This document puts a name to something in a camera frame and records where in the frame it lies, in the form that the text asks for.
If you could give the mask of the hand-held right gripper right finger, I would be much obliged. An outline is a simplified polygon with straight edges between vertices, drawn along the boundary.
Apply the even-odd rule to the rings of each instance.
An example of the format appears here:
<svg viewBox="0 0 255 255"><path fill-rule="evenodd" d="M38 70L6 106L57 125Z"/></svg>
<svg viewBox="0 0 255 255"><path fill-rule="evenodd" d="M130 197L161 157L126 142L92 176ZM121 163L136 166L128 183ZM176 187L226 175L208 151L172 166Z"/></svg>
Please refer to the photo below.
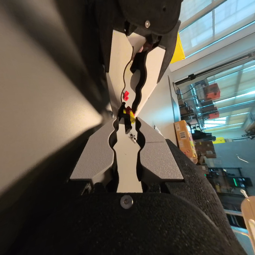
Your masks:
<svg viewBox="0 0 255 255"><path fill-rule="evenodd" d="M142 188L152 184L183 182L184 177L174 159L166 139L141 118L135 122L137 143L136 174Z"/></svg>

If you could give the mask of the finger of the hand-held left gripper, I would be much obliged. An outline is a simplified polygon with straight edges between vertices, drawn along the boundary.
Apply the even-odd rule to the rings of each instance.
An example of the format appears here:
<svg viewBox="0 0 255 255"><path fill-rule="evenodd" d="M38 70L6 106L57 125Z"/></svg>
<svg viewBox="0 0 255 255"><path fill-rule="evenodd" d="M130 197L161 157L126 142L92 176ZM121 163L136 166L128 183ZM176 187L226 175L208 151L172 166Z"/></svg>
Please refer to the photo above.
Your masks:
<svg viewBox="0 0 255 255"><path fill-rule="evenodd" d="M117 116L122 105L124 71L131 61L133 47L124 33L113 30L109 71L106 72L110 105L114 116Z"/></svg>
<svg viewBox="0 0 255 255"><path fill-rule="evenodd" d="M130 85L133 86L135 91L131 106L135 117L138 117L158 83L164 55L165 49L155 47L154 49L137 53L134 57L130 67L132 72Z"/></svg>

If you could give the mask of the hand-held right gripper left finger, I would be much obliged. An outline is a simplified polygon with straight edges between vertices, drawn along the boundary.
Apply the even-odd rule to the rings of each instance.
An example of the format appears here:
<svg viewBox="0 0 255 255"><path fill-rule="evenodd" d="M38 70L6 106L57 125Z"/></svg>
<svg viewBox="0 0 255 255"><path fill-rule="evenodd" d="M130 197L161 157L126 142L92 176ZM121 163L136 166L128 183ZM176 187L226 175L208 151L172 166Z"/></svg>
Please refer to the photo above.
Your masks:
<svg viewBox="0 0 255 255"><path fill-rule="evenodd" d="M116 187L116 117L91 135L70 176L71 181L88 181Z"/></svg>

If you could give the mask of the yellow plastic bin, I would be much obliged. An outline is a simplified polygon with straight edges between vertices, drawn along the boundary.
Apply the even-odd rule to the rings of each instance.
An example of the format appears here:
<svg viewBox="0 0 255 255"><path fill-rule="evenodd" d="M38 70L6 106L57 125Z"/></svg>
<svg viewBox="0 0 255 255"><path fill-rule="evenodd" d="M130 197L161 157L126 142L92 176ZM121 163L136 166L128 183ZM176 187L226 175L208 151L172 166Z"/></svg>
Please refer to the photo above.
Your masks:
<svg viewBox="0 0 255 255"><path fill-rule="evenodd" d="M177 33L176 47L175 47L174 54L173 54L173 57L172 57L170 63L175 63L175 62L184 60L185 58L186 57L185 57L183 46L182 46L182 43L181 43L180 34L178 32Z"/></svg>

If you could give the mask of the black red yellow lego assembly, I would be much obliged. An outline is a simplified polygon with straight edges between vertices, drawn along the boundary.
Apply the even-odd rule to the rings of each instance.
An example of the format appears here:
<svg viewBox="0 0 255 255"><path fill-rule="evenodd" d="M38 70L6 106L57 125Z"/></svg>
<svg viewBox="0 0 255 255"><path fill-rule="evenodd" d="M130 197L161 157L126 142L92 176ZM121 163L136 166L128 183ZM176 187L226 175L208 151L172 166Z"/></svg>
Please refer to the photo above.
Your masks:
<svg viewBox="0 0 255 255"><path fill-rule="evenodd" d="M121 121L121 119L124 119L125 134L129 134L132 129L132 124L135 123L135 116L131 107L126 107L126 103L122 102L118 110L117 117L119 118L119 122Z"/></svg>

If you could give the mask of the yellow cardboard box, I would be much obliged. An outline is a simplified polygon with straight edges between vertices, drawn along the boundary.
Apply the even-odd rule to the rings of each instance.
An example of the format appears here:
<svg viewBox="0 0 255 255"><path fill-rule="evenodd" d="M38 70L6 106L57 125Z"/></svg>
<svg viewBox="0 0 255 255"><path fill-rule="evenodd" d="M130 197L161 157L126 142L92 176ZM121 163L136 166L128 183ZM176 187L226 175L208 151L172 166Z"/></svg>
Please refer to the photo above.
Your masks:
<svg viewBox="0 0 255 255"><path fill-rule="evenodd" d="M192 138L190 126L185 120L174 123L179 149L194 163L197 164L197 153Z"/></svg>

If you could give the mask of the black pole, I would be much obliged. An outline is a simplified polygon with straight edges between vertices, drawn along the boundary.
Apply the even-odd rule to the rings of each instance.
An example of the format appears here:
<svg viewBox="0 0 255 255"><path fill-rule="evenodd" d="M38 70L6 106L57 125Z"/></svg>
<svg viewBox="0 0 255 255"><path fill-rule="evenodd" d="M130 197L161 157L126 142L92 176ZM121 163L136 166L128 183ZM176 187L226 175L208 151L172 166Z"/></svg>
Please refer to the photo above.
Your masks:
<svg viewBox="0 0 255 255"><path fill-rule="evenodd" d="M190 74L190 75L188 75L187 78L184 78L182 80L179 80L179 81L175 82L175 85L180 85L180 84L183 84L185 82L192 81L192 80L194 80L194 79L196 79L196 78L198 78L200 76L203 76L203 75L206 75L206 74L208 74L210 72L213 72L213 71L216 71L216 70L228 67L228 66L233 65L235 63L238 63L240 61L253 58L254 56L255 56L255 52L253 51L251 53L248 53L246 55L240 56L240 57L238 57L236 59L233 59L231 61L225 62L225 63L223 63L221 65L214 66L214 67L212 67L210 69L207 69L207 70L205 70L203 72L199 72L199 73L196 73L196 74Z"/></svg>

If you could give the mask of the computer monitor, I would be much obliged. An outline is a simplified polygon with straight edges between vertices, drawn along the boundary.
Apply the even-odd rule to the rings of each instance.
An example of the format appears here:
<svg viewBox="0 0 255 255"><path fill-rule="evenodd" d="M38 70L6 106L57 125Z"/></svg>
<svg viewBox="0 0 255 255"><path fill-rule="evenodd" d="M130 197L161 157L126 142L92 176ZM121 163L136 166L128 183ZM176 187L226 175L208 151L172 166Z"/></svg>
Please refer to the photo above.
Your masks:
<svg viewBox="0 0 255 255"><path fill-rule="evenodd" d="M178 122L179 121L179 106L177 106L176 101L173 98L173 94L172 94L172 89L171 89L171 82L170 82L170 77L168 77L168 82L169 82L169 88L170 88L170 97L171 97L171 104L172 104L172 111L173 111L173 119L174 122Z"/></svg>

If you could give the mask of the brown cardboard box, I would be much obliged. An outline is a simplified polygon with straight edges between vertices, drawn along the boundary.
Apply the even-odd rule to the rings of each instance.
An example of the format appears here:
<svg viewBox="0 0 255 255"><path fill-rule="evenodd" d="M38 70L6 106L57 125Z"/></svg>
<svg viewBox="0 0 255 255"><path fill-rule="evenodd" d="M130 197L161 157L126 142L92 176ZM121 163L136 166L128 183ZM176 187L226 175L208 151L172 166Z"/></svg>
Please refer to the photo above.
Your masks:
<svg viewBox="0 0 255 255"><path fill-rule="evenodd" d="M216 152L212 141L195 142L197 155L205 156L208 159L216 158Z"/></svg>

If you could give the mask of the red storage crate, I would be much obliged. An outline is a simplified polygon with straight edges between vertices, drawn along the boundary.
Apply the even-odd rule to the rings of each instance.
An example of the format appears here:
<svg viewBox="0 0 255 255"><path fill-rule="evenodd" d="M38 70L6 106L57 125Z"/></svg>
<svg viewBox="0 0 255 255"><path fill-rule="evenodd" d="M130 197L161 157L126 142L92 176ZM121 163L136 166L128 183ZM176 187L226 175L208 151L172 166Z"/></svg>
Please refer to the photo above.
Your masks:
<svg viewBox="0 0 255 255"><path fill-rule="evenodd" d="M216 100L220 98L220 89L217 83L203 87L205 101Z"/></svg>
<svg viewBox="0 0 255 255"><path fill-rule="evenodd" d="M216 118L219 118L219 111L217 107L213 107L213 109L210 109L209 111L206 112L207 120L216 119Z"/></svg>

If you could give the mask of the large glass window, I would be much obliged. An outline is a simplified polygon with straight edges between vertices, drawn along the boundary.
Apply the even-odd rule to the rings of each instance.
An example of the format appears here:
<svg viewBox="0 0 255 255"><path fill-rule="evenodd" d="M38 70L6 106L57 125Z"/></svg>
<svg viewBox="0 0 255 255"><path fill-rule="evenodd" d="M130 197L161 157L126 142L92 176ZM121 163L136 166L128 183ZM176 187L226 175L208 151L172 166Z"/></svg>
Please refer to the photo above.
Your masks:
<svg viewBox="0 0 255 255"><path fill-rule="evenodd" d="M254 25L254 0L183 1L180 40L186 58Z"/></svg>

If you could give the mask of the black electronics rack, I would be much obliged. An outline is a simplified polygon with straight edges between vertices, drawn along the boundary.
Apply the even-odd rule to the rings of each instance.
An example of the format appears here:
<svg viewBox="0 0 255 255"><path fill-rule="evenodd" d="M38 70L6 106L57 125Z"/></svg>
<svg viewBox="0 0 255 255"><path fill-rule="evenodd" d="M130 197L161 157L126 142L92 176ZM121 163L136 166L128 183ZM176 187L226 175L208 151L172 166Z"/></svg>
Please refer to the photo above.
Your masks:
<svg viewBox="0 0 255 255"><path fill-rule="evenodd" d="M217 193L255 195L255 177L251 169L241 167L209 167L206 175Z"/></svg>

